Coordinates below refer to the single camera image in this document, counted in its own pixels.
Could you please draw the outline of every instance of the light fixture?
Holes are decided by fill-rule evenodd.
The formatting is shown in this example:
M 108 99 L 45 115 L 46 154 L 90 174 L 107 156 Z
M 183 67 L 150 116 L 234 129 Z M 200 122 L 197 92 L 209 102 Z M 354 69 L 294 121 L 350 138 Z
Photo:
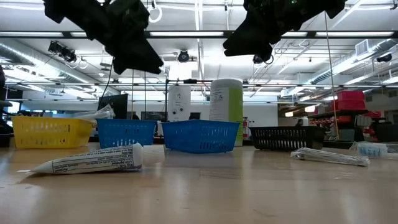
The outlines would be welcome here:
M 63 37 L 61 32 L 9 32 L 4 31 L 0 32 L 0 36 L 5 37 L 12 37 L 12 36 L 19 36 L 19 37 Z
M 307 32 L 286 32 L 282 37 L 305 37 Z
M 25 85 L 19 85 L 19 86 L 22 86 L 24 88 L 29 88 L 29 89 L 35 90 L 35 91 L 44 92 L 44 90 L 42 88 L 38 87 L 38 86 L 33 86 L 33 85 L 26 85 L 26 86 Z
M 150 32 L 149 35 L 152 37 L 170 37 L 170 36 L 176 36 L 176 37 L 203 37 L 203 36 L 212 36 L 212 37 L 221 37 L 224 35 L 224 32 L 218 32 L 218 31 L 172 31 L 172 32 Z
M 65 93 L 68 93 L 70 95 L 77 96 L 80 98 L 95 98 L 93 95 L 85 93 L 83 91 L 79 91 L 79 90 L 66 89 Z
M 70 35 L 72 35 L 72 37 L 87 37 L 85 32 L 71 32 Z
M 394 32 L 317 32 L 316 37 L 384 37 L 391 36 Z
M 325 101 L 332 101 L 332 100 L 337 100 L 337 96 L 335 96 L 335 97 L 333 97 L 333 96 L 328 96 L 328 97 L 325 97 L 324 99 L 322 99 L 322 100 L 325 100 Z
M 304 111 L 307 112 L 307 113 L 312 113 L 312 112 L 314 112 L 314 111 L 315 111 L 315 105 L 313 105 L 313 106 L 308 106 L 308 107 L 304 108 Z
M 380 88 L 381 85 L 344 85 L 344 87 L 351 87 L 351 88 Z

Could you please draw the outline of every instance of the blue basket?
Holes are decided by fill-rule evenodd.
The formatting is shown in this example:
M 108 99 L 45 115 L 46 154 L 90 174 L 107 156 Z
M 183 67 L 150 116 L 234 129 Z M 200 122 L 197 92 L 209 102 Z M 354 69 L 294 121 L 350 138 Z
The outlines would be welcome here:
M 157 121 L 128 119 L 97 119 L 101 148 L 127 146 L 139 143 L 143 146 L 154 143 Z
M 239 123 L 224 121 L 176 121 L 162 123 L 167 148 L 191 152 L 229 152 L 234 149 Z

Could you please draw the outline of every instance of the white container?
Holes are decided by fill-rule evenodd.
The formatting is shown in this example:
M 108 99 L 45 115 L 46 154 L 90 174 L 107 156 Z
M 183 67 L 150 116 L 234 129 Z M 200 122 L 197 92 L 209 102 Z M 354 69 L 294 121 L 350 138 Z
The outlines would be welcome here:
M 243 86 L 232 78 L 212 81 L 210 92 L 210 120 L 239 122 L 235 146 L 243 144 Z
M 31 172 L 82 174 L 106 170 L 141 169 L 143 164 L 150 165 L 163 161 L 163 146 L 141 146 L 137 143 L 55 159 L 33 168 Z
M 169 121 L 186 121 L 191 115 L 191 87 L 174 86 L 169 91 Z

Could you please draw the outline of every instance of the toothpaste tube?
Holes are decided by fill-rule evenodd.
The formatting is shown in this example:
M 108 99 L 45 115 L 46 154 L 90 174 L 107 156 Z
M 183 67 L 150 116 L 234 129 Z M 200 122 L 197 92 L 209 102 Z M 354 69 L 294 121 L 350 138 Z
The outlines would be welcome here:
M 55 159 L 33 168 L 31 172 L 82 174 L 105 170 L 141 169 L 143 164 L 151 165 L 163 161 L 163 146 L 141 146 L 137 143 Z

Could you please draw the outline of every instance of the wooden table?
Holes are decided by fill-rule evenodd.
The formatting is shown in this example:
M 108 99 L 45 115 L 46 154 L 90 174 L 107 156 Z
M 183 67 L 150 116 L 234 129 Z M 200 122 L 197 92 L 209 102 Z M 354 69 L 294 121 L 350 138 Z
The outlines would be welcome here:
M 397 223 L 398 161 L 356 167 L 241 147 L 167 151 L 142 172 L 16 173 L 96 148 L 0 150 L 0 223 Z

